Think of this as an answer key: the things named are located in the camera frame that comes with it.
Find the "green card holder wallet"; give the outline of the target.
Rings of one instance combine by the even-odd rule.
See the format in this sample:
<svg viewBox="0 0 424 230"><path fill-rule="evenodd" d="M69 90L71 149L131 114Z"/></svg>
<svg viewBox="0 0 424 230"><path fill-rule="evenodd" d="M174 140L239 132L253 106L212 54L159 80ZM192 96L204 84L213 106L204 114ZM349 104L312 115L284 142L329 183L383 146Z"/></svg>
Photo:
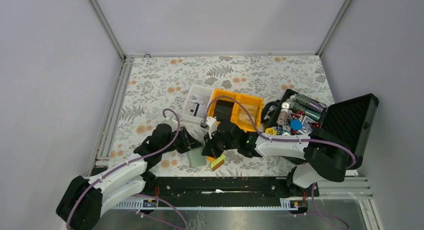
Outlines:
<svg viewBox="0 0 424 230"><path fill-rule="evenodd" d="M203 147L190 150L187 155L191 167L207 165L207 159L202 155Z"/></svg>

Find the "yellow plastic divided bin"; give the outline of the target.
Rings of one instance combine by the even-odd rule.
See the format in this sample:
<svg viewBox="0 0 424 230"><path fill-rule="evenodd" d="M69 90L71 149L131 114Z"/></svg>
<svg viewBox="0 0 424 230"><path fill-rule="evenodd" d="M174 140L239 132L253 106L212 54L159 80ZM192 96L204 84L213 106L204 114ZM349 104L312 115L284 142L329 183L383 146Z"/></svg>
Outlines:
<svg viewBox="0 0 424 230"><path fill-rule="evenodd" d="M218 99L221 99L221 100L234 102L234 107L233 107L232 117L230 119L230 122L236 124L240 129L244 130L245 132L254 132L255 128L260 127L262 111L264 106L264 100L262 98L246 95L242 93L235 93L235 92L225 91L221 89L215 89L212 95L212 99L216 99L216 101ZM210 103L210 107L207 110L208 117L213 118L216 101ZM246 111L246 109L242 106L242 104L254 105L254 106L258 106L259 108L257 116L256 116L256 126L254 126L253 128L244 127L241 124L237 124L240 107L242 107Z"/></svg>

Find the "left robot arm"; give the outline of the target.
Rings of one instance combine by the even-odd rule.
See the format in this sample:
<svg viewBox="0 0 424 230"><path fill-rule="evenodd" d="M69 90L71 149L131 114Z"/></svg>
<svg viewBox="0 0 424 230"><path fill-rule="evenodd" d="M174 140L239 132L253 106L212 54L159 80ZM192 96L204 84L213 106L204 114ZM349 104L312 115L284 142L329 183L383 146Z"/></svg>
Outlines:
<svg viewBox="0 0 424 230"><path fill-rule="evenodd" d="M168 124L159 124L124 163L91 177L75 177L55 212L71 229L93 229L106 211L126 198L160 193L150 169L164 153L186 153L202 146L184 126L173 130Z"/></svg>

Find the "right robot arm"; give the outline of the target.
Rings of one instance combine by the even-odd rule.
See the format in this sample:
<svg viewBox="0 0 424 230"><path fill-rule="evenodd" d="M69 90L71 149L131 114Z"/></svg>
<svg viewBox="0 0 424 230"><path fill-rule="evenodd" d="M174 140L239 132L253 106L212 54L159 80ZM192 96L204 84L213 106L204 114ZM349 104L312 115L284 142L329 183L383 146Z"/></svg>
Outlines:
<svg viewBox="0 0 424 230"><path fill-rule="evenodd" d="M286 187L294 196L316 182L342 182L346 170L356 163L352 151L321 128L310 134L284 136L245 132L232 122L218 123L213 117L200 125L207 129L204 156L218 158L224 151L235 149L247 158L282 156L303 160L304 164L293 168L287 178Z"/></svg>

